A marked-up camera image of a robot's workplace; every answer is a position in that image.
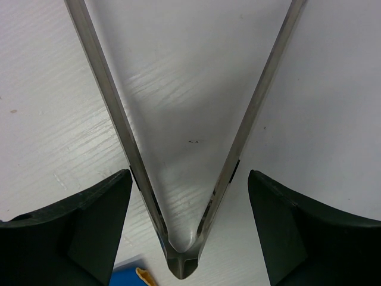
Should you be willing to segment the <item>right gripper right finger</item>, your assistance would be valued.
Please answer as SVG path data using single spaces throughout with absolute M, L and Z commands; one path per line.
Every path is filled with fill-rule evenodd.
M 380 285 L 380 221 L 252 170 L 248 192 L 271 285 Z

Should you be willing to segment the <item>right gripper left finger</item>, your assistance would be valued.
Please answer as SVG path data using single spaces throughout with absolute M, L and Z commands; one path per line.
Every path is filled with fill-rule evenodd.
M 129 170 L 1 222 L 1 285 L 108 285 L 132 191 Z

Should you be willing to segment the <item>metal tongs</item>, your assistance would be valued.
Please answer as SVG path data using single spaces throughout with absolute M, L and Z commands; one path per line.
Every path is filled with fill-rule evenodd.
M 208 205 L 198 225 L 195 242 L 188 250 L 181 253 L 175 250 L 170 243 L 164 216 L 158 205 L 151 181 L 149 180 L 146 167 L 143 163 L 126 112 L 121 103 L 120 96 L 111 75 L 98 35 L 96 34 L 88 8 L 84 1 L 65 2 L 73 26 L 77 32 L 93 76 L 101 92 L 102 99 L 108 110 L 109 117 L 114 125 L 114 129 L 118 135 L 124 154 L 129 161 L 131 172 L 138 189 L 140 190 L 157 237 L 159 238 L 167 266 L 171 273 L 178 279 L 188 278 L 198 267 L 201 253 L 207 241 L 218 208 L 220 207 L 224 194 L 233 180 L 239 166 L 242 151 L 249 138 L 255 120 L 260 113 L 262 103 L 270 89 L 289 39 L 291 38 L 291 34 L 297 25 L 299 16 L 302 14 L 305 4 L 305 1 L 292 1 L 289 6 L 255 91 L 233 140 L 232 146 L 230 147 L 226 161 L 219 174 L 213 193 L 211 194 Z

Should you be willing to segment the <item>blue printed placemat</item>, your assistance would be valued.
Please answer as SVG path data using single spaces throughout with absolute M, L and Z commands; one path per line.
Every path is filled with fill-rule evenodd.
M 115 264 L 109 286 L 157 286 L 142 255 Z

